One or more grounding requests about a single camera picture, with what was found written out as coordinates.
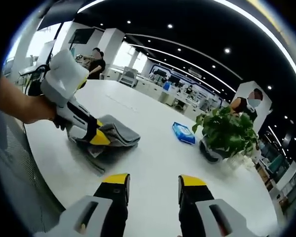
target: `wet wipes package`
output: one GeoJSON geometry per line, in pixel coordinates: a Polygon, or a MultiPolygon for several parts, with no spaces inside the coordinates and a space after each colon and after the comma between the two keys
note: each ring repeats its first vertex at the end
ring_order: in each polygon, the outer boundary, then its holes
{"type": "Polygon", "coordinates": [[[179,124],[177,122],[174,122],[172,125],[172,129],[177,136],[177,138],[182,141],[189,144],[195,144],[195,136],[194,134],[189,130],[188,127],[179,124]]]}

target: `black ceiling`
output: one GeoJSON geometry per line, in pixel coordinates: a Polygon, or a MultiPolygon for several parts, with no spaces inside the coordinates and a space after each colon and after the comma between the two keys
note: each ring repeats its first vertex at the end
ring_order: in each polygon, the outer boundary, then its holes
{"type": "MultiPolygon", "coordinates": [[[[240,0],[232,2],[259,19],[286,46],[272,24],[252,5],[240,0]]],[[[242,82],[256,81],[273,102],[273,112],[267,117],[262,132],[271,126],[281,139],[292,120],[296,137],[296,75],[274,42],[255,24],[234,10],[213,0],[106,0],[78,14],[75,21],[102,29],[118,28],[126,33],[128,43],[183,58],[214,74],[235,90],[242,82]],[[168,24],[172,24],[173,28],[168,29],[168,24]],[[170,40],[181,46],[157,38],[170,40]],[[243,80],[212,59],[182,45],[214,58],[243,80]],[[231,49],[230,54],[224,53],[226,47],[231,49]]],[[[166,63],[182,70],[185,70],[183,67],[191,67],[160,52],[141,47],[137,47],[137,50],[149,53],[148,57],[159,61],[167,59],[166,63]]],[[[206,78],[206,83],[219,91],[224,90],[220,94],[222,98],[233,98],[234,92],[224,84],[205,72],[201,71],[201,75],[206,78]]],[[[296,160],[294,139],[288,153],[288,156],[296,160]]]]}

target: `white table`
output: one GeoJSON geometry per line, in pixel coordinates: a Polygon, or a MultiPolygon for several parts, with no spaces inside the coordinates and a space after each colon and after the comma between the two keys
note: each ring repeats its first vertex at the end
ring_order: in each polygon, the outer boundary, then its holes
{"type": "MultiPolygon", "coordinates": [[[[122,157],[104,176],[131,174],[126,237],[176,237],[178,176],[204,180],[215,198],[222,198],[246,219],[248,228],[265,236],[277,228],[270,196],[258,173],[239,168],[225,177],[207,163],[198,146],[180,142],[174,121],[193,121],[152,98],[116,81],[89,80],[76,98],[95,117],[111,114],[141,135],[137,148],[122,157]]],[[[60,203],[68,208],[85,195],[93,195],[104,176],[85,160],[66,132],[50,121],[26,125],[38,168],[60,203]]]]}

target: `folded towel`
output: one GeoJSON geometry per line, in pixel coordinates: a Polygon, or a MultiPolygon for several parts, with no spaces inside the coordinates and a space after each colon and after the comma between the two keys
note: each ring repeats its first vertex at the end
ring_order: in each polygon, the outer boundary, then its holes
{"type": "Polygon", "coordinates": [[[111,141],[109,146],[130,147],[140,140],[140,135],[126,127],[111,115],[105,115],[98,119],[103,125],[98,129],[111,141]]]}

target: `potted plant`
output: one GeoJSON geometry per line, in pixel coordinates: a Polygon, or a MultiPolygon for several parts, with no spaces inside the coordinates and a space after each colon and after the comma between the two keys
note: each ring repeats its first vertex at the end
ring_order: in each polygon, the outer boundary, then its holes
{"type": "Polygon", "coordinates": [[[230,113],[230,107],[214,109],[209,115],[199,115],[192,127],[194,133],[198,126],[203,126],[204,135],[200,149],[205,152],[205,158],[211,163],[238,153],[250,156],[258,142],[249,116],[245,113],[234,116],[230,113]]]}

